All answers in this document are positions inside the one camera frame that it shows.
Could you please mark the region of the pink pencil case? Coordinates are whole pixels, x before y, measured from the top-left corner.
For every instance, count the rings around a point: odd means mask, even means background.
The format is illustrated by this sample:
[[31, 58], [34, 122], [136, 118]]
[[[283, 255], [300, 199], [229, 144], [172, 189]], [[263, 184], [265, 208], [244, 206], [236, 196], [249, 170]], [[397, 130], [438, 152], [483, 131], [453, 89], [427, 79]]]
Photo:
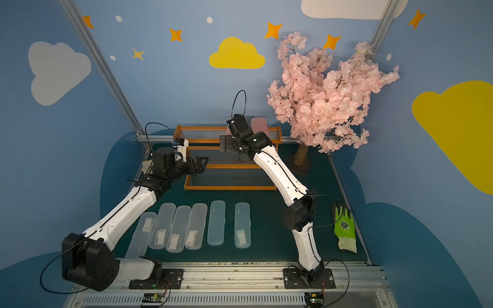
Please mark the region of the pink pencil case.
[[269, 134], [268, 125], [265, 118], [252, 118], [250, 124], [253, 133], [263, 132], [266, 135]]

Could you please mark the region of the light blue pencil case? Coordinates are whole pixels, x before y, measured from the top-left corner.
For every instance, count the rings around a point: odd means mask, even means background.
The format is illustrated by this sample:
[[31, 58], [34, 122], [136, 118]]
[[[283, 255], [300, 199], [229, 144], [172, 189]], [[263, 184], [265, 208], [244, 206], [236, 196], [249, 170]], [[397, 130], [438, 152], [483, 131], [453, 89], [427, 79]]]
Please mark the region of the light blue pencil case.
[[225, 210], [225, 201], [215, 200], [211, 202], [207, 230], [207, 243], [211, 246], [220, 246], [224, 242]]
[[250, 204], [246, 202], [235, 205], [234, 242], [237, 248], [249, 248], [252, 242]]

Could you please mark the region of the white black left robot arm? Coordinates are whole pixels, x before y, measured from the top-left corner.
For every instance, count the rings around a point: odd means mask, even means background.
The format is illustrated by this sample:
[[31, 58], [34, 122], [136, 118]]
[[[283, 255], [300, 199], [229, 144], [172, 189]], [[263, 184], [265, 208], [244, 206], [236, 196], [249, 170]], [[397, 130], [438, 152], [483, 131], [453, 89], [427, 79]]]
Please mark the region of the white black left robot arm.
[[202, 174], [209, 159], [188, 158], [170, 148], [152, 156], [150, 169], [118, 205], [81, 234], [71, 233], [62, 242], [62, 278], [95, 291], [117, 282], [131, 287], [161, 287], [162, 263], [147, 257], [116, 258], [113, 250], [124, 233], [185, 175]]

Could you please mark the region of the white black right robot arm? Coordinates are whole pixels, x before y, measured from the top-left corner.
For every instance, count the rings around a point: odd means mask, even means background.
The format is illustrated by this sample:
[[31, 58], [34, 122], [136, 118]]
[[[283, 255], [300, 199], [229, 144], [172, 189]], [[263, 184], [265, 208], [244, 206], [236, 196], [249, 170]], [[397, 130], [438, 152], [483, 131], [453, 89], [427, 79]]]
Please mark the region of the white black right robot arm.
[[247, 155], [277, 187], [286, 204], [282, 223], [293, 233], [303, 275], [309, 282], [316, 281], [324, 272], [324, 264], [313, 234], [313, 198], [309, 189], [288, 169], [268, 135], [255, 133], [244, 115], [233, 115], [227, 126], [231, 134], [220, 137], [220, 151]]

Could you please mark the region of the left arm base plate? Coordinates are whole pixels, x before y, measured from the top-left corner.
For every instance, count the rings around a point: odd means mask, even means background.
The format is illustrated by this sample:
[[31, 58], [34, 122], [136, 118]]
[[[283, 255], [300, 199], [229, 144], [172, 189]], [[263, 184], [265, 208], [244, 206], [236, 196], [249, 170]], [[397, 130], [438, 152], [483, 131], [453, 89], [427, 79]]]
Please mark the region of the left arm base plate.
[[184, 269], [158, 268], [146, 280], [130, 281], [130, 290], [179, 290], [182, 285]]

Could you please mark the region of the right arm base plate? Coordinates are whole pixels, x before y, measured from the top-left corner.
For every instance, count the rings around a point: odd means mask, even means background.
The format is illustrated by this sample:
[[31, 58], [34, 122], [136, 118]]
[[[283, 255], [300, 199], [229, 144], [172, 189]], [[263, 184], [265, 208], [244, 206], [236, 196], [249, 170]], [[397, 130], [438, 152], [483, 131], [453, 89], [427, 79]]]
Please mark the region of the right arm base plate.
[[288, 290], [336, 288], [334, 275], [328, 268], [316, 279], [309, 278], [306, 273], [293, 266], [283, 269], [282, 276], [285, 288]]

